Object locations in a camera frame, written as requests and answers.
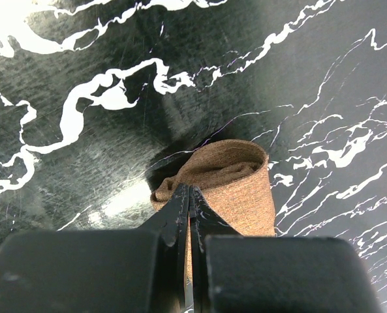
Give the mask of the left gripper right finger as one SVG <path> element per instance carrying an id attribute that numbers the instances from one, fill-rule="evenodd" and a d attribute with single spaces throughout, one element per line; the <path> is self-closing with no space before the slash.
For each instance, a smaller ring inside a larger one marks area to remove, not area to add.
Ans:
<path id="1" fill-rule="evenodd" d="M 196 312 L 380 312 L 362 260 L 331 237 L 246 237 L 189 195 Z"/>

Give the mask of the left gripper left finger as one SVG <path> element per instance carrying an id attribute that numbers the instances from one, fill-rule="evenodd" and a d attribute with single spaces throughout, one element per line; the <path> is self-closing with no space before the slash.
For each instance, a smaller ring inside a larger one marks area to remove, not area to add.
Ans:
<path id="1" fill-rule="evenodd" d="M 189 187 L 127 230 L 28 231 L 0 246 L 0 312 L 180 312 Z"/>

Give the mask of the brown cloth napkin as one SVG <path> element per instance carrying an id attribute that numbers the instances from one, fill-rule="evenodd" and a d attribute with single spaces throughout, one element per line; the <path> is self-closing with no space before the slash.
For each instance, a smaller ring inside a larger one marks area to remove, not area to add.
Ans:
<path id="1" fill-rule="evenodd" d="M 196 186 L 208 205 L 244 236 L 275 236 L 275 206 L 269 156 L 254 142 L 221 140 L 197 149 L 177 173 L 165 177 L 150 196 L 155 210 L 180 184 Z"/>

